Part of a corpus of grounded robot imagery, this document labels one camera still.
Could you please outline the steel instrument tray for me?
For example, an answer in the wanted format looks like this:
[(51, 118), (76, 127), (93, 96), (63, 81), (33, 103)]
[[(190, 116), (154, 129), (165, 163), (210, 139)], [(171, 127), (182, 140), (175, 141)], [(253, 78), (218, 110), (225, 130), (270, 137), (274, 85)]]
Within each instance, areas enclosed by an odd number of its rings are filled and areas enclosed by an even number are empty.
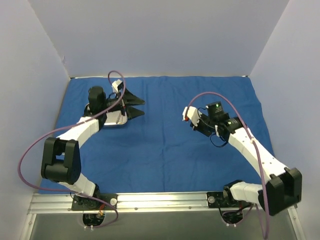
[[(88, 103), (85, 106), (84, 114), (82, 117), (92, 118), (94, 115), (104, 111), (111, 105), (112, 105), (111, 103), (102, 103), (102, 104)], [(122, 116), (123, 116), (122, 124), (116, 124), (116, 119), (119, 113), (122, 113)], [(107, 126), (124, 125), (128, 121), (126, 106), (122, 103), (118, 103), (106, 113), (96, 117), (96, 119), (98, 120), (98, 126), (100, 129)]]

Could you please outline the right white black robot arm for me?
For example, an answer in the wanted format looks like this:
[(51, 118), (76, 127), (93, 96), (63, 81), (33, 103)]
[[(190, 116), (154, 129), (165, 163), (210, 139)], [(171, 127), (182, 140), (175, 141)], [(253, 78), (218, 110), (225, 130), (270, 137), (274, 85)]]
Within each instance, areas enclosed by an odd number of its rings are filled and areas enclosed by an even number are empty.
[(238, 202), (257, 204), (274, 216), (298, 204), (302, 200), (302, 173), (297, 168), (289, 168), (277, 160), (257, 139), (240, 119), (230, 118), (227, 113), (210, 119), (195, 111), (188, 113), (193, 130), (209, 137), (216, 134), (226, 141), (253, 167), (261, 178), (260, 184), (235, 180), (223, 187), (222, 200), (227, 206)]

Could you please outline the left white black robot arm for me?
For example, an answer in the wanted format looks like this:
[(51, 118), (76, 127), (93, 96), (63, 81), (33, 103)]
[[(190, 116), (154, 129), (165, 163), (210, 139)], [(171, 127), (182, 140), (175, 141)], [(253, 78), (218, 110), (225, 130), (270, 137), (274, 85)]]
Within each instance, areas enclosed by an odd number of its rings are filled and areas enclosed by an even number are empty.
[(44, 142), (41, 176), (58, 183), (78, 196), (83, 197), (83, 204), (90, 210), (100, 206), (101, 197), (98, 185), (82, 174), (81, 146), (105, 126), (123, 125), (128, 120), (144, 115), (136, 109), (145, 101), (123, 86), (113, 88), (111, 95), (106, 95), (101, 86), (88, 90), (88, 104), (79, 125), (72, 127), (58, 137), (49, 137)]

